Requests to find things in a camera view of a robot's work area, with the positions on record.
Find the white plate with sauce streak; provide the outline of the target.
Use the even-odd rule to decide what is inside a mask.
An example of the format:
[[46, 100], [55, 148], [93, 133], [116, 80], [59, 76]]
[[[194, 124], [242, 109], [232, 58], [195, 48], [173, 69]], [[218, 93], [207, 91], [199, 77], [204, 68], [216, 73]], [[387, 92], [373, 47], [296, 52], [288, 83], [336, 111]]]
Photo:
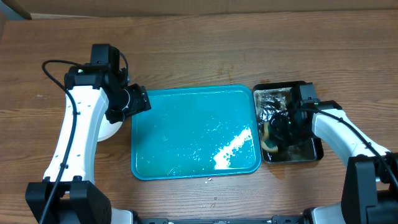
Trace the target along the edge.
[[111, 136], [117, 133], [122, 125], [122, 122], [111, 124], [106, 118], [103, 119], [99, 127], [98, 142], [109, 139]]

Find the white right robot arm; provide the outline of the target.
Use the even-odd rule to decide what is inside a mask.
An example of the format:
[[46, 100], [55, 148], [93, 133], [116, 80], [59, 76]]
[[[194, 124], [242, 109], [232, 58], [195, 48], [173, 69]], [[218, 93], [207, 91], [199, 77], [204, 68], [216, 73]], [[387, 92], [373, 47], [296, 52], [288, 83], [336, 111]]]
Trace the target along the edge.
[[299, 223], [397, 223], [397, 154], [367, 137], [335, 101], [307, 100], [272, 115], [277, 143], [317, 137], [346, 166], [340, 202], [304, 210]]

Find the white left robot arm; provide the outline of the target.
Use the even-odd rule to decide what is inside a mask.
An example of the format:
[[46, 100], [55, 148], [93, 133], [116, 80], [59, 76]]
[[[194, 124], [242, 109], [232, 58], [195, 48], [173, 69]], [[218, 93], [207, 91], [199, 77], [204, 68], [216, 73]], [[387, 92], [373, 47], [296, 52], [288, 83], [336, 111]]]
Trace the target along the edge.
[[53, 158], [41, 182], [31, 182], [25, 200], [38, 223], [139, 223], [137, 214], [113, 208], [95, 186], [97, 143], [123, 121], [150, 110], [144, 86], [129, 84], [119, 63], [72, 62], [64, 82], [65, 114]]

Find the yellow and green sponge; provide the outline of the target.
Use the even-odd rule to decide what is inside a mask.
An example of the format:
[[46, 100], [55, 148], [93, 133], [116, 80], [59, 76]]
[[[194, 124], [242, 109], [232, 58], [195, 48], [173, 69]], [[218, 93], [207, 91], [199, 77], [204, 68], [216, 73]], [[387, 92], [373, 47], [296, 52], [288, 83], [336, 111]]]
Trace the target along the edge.
[[279, 148], [270, 139], [270, 134], [269, 134], [269, 123], [265, 122], [263, 124], [263, 131], [262, 131], [262, 137], [261, 137], [261, 148], [267, 152], [270, 153], [277, 153]]

